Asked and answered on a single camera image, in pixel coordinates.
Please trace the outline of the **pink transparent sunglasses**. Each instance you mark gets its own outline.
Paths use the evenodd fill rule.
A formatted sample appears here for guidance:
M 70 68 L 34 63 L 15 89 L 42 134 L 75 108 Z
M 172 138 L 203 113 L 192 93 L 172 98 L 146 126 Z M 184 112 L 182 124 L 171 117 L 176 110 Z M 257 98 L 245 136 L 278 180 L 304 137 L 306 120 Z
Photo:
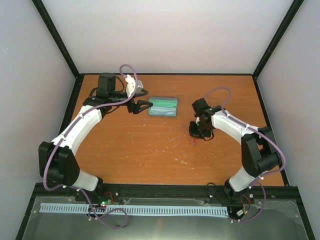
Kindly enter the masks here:
M 197 145 L 198 140 L 199 140 L 198 138 L 193 137 L 193 136 L 190 138 L 190 142 L 193 147 L 195 147 Z

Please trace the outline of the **grey glasses case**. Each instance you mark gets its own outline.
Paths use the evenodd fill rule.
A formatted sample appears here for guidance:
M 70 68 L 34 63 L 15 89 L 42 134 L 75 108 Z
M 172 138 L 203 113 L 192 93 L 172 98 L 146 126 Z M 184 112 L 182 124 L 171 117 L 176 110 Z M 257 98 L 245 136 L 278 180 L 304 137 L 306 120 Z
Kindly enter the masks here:
M 149 102 L 153 105 L 148 109 L 148 115 L 152 117 L 168 117 L 177 116 L 178 99 L 175 97 L 156 97 L 149 98 Z

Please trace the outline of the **light blue cleaning cloth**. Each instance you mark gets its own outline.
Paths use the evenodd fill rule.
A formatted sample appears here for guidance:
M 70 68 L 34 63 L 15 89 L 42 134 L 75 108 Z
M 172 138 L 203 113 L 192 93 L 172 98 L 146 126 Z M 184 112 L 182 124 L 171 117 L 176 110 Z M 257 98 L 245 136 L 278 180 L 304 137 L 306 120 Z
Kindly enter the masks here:
M 150 116 L 175 117 L 177 109 L 175 107 L 152 106 L 148 114 Z

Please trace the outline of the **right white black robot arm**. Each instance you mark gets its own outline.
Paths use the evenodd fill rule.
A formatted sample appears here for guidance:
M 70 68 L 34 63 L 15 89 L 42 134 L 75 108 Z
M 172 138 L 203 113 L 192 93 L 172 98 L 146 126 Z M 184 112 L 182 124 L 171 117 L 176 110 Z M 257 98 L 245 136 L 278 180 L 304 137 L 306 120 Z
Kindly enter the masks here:
M 220 105 L 209 106 L 204 98 L 197 99 L 191 106 L 196 118 L 189 123 L 191 138 L 210 141 L 214 130 L 220 130 L 240 144 L 241 168 L 224 183 L 227 201 L 234 202 L 256 179 L 283 165 L 283 155 L 269 127 L 247 124 Z

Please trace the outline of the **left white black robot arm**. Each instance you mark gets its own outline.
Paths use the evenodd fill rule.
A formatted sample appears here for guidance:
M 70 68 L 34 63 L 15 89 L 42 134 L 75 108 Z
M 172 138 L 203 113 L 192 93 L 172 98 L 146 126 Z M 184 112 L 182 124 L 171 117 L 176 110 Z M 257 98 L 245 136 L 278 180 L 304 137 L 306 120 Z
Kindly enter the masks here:
M 92 201 L 103 198 L 103 179 L 81 170 L 76 153 L 90 131 L 106 115 L 121 106 L 129 113 L 139 114 L 153 106 L 153 103 L 135 98 L 148 94 L 137 75 L 124 75 L 122 90 L 116 90 L 119 77 L 113 73 L 102 73 L 97 87 L 85 99 L 76 117 L 51 142 L 42 142 L 38 148 L 39 173 L 47 191 L 59 187 L 86 190 Z

